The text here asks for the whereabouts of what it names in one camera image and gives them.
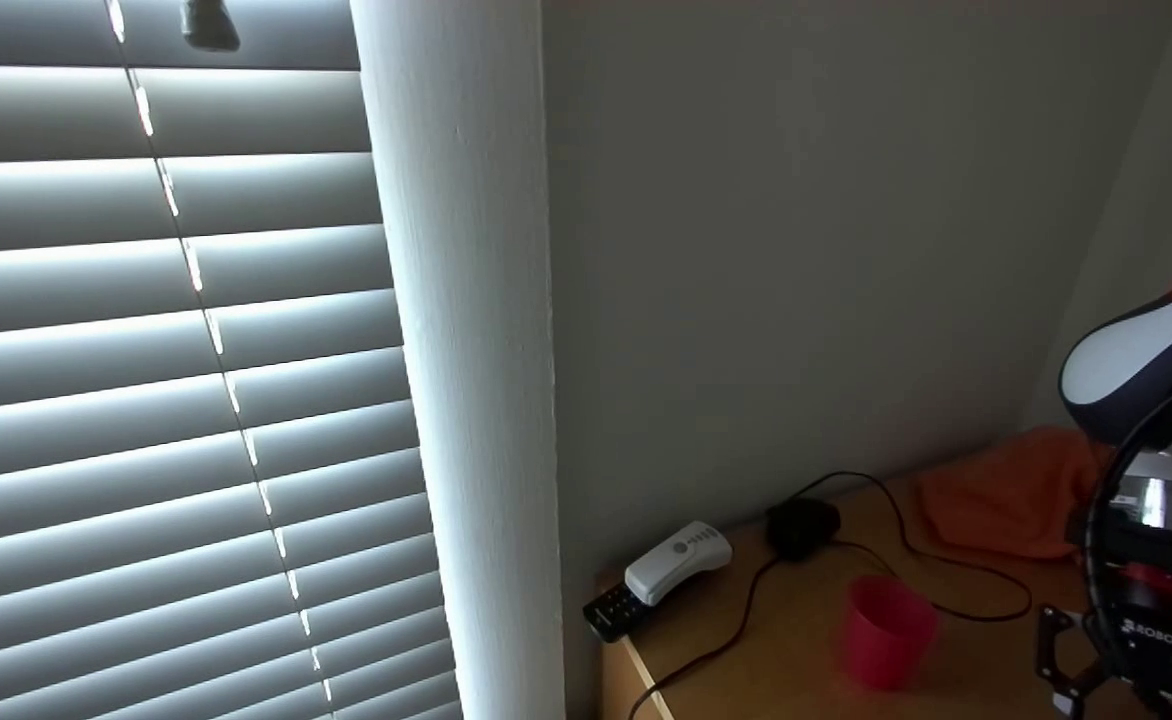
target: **window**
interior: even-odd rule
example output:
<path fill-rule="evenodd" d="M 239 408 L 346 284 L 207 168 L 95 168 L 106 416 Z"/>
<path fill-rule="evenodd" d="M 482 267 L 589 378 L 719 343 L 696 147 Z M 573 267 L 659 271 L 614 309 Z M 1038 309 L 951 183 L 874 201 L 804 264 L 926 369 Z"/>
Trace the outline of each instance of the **window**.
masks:
<path fill-rule="evenodd" d="M 0 0 L 0 714 L 459 714 L 346 0 Z"/>

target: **sunlight through blinds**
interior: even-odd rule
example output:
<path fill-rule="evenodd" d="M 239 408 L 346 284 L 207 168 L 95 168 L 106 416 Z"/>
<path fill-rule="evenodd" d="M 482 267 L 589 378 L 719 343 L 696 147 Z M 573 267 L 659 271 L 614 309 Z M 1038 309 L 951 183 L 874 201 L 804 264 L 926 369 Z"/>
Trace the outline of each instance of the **sunlight through blinds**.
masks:
<path fill-rule="evenodd" d="M 0 720 L 459 714 L 349 0 L 0 0 Z"/>

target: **wooden desk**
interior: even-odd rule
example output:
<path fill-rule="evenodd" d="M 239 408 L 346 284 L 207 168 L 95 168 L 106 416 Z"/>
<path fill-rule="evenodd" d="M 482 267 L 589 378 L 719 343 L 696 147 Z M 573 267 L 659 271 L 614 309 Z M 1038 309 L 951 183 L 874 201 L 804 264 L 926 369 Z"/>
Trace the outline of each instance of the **wooden desk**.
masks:
<path fill-rule="evenodd" d="M 935 547 L 918 521 L 907 484 L 892 484 L 892 493 L 903 503 L 907 535 L 920 547 Z M 898 524 L 879 493 L 852 487 L 836 495 L 836 503 L 843 521 L 842 535 L 887 555 L 911 586 L 970 613 L 1009 613 L 1022 604 L 1022 591 L 1004 586 L 994 577 L 911 558 L 898 541 Z M 747 579 L 767 555 L 762 524 L 737 527 L 734 543 L 734 566 L 669 597 L 666 608 L 649 614 L 633 635 L 603 649 L 603 720 L 624 720 L 639 689 L 652 684 L 652 677 L 666 677 L 734 635 Z M 996 562 L 1022 577 L 1025 582 L 1033 582 L 1038 604 L 1083 608 L 1073 562 L 1016 562 L 994 555 L 964 558 Z M 927 662 L 903 692 L 869 692 L 850 678 L 836 662 L 843 591 L 856 577 L 869 577 L 876 566 L 879 562 L 856 547 L 823 547 L 804 562 L 773 566 L 773 577 L 758 591 L 746 639 L 728 654 L 657 692 L 643 704 L 639 720 L 1057 714 L 1049 684 L 1033 673 L 1038 613 L 1011 624 L 964 624 L 945 614 Z M 1088 643 L 1080 639 L 1080 632 L 1067 632 L 1067 639 L 1077 649 L 1066 649 L 1066 659 L 1083 668 Z M 1095 720 L 1149 714 L 1120 684 L 1101 689 L 1088 713 Z"/>

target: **orange fabric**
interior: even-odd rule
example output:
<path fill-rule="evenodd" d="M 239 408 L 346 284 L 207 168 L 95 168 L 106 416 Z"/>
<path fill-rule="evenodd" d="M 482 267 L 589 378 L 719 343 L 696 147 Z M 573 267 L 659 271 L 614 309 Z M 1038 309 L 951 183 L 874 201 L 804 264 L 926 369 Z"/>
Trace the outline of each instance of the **orange fabric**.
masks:
<path fill-rule="evenodd" d="M 1022 432 L 978 456 L 920 471 L 918 507 L 935 541 L 951 547 L 1067 558 L 1067 521 L 1101 484 L 1106 456 L 1080 432 Z"/>

